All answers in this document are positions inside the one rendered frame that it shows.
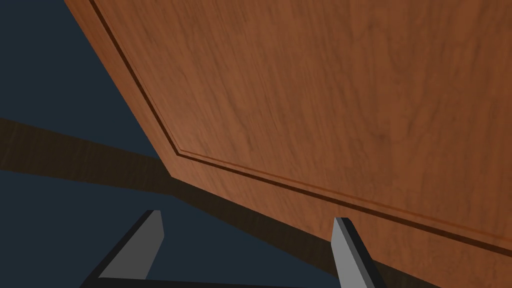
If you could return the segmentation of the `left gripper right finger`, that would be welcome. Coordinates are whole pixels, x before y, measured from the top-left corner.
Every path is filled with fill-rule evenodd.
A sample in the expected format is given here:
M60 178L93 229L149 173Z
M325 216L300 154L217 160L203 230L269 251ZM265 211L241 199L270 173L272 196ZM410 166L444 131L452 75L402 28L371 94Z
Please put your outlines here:
M378 271L348 218L334 219L331 248L341 288L378 288Z

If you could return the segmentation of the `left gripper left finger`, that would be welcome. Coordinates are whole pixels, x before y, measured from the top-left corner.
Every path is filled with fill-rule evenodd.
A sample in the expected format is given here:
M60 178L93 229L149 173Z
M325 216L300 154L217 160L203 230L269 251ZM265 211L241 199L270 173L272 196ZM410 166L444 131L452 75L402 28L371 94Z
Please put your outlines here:
M139 285L164 240L161 211L147 210L83 281L83 285Z

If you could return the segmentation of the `brown wooden door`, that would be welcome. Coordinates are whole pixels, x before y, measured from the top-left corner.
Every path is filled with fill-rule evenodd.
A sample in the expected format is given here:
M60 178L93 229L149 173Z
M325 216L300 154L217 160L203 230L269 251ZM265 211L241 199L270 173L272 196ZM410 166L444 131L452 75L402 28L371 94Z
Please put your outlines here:
M512 0L64 0L174 178L512 288Z

